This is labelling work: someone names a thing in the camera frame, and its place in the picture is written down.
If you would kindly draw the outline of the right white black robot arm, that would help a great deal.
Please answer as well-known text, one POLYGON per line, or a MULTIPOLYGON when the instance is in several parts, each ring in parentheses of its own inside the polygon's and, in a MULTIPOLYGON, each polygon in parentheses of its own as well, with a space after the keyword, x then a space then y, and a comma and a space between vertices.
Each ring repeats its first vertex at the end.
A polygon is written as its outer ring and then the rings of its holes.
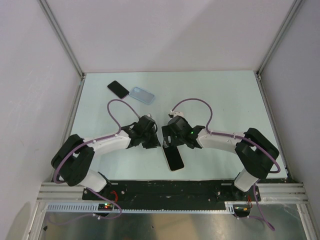
POLYGON ((281 171, 277 163, 279 150, 256 128, 240 133, 209 131, 202 125, 191 127, 184 117, 175 116, 161 130, 165 148, 186 145, 190 149, 217 149, 236 154, 243 170, 234 179, 231 194, 238 201, 247 197, 251 186, 259 180, 281 171))

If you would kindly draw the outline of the translucent blue phone case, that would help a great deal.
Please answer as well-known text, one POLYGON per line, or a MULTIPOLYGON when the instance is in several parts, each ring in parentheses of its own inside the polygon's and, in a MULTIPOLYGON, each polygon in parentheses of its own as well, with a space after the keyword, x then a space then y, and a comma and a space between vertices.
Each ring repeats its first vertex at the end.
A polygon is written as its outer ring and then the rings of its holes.
POLYGON ((147 105, 150 105, 155 99, 155 95, 153 93, 137 86, 129 92, 129 96, 147 105))

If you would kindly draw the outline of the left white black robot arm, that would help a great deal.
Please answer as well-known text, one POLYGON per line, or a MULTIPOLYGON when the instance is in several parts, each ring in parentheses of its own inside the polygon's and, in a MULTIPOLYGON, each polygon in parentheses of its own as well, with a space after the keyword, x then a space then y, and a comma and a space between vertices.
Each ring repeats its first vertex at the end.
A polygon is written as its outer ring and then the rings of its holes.
POLYGON ((90 170, 93 159, 117 150, 126 150, 142 145, 145 149, 157 148, 161 144, 157 137, 158 127, 149 115, 138 122, 122 126, 120 132, 94 138, 81 138, 73 134, 65 141, 51 160, 54 181, 73 187, 81 185, 93 191, 99 199, 111 194, 111 182, 100 172, 90 170))

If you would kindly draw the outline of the black phone with red edge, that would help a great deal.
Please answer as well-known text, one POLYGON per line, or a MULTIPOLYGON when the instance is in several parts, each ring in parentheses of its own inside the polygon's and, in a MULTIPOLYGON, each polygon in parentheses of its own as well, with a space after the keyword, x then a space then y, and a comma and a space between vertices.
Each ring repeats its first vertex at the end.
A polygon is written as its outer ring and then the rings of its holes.
POLYGON ((129 91, 118 81, 114 80, 107 85, 107 88, 114 93, 119 99, 124 99, 129 95, 129 91))

